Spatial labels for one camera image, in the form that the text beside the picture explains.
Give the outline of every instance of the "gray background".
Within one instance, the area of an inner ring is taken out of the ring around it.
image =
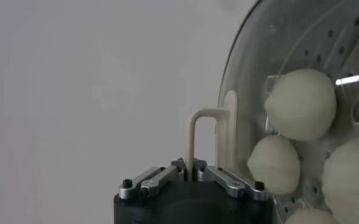
[[[252,3],[0,0],[0,224],[112,223],[121,180],[182,156],[216,105]]]

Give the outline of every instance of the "metal bowl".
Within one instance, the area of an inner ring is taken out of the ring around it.
[[[359,1],[258,1],[243,21],[221,82],[218,105],[238,96],[237,155],[241,171],[255,144],[278,132],[263,104],[281,75],[295,69],[324,72],[335,85],[338,109],[328,133],[315,141],[293,141],[301,162],[299,187],[274,197],[276,221],[300,208],[329,210],[321,177],[325,160],[341,144],[359,136]]]

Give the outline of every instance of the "white u-shaped hook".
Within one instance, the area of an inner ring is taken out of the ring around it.
[[[236,108],[237,96],[236,93],[231,90],[226,94],[222,108],[201,109],[191,115],[187,120],[185,164],[188,181],[191,181],[193,178],[194,136],[196,122],[200,117],[213,117],[216,119],[216,166],[232,170],[236,169]]]

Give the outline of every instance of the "bolt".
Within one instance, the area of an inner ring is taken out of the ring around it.
[[[255,181],[255,189],[263,191],[265,189],[265,184],[262,181]]]
[[[147,198],[148,197],[148,190],[146,188],[141,188],[138,192],[141,198]]]
[[[130,188],[132,187],[133,183],[131,179],[125,179],[123,180],[123,187],[124,188]]]

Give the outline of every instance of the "peeled onion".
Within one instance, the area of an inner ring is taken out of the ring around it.
[[[265,102],[270,123],[282,135],[309,140],[323,136],[335,117],[336,97],[331,80],[314,69],[283,75]]]
[[[325,203],[340,224],[359,224],[359,139],[338,147],[325,162]]]
[[[318,209],[305,209],[291,215],[285,224],[335,224],[333,216]]]
[[[255,180],[264,182],[272,194],[287,194],[297,188],[299,157],[284,137],[268,136],[259,141],[247,165]]]

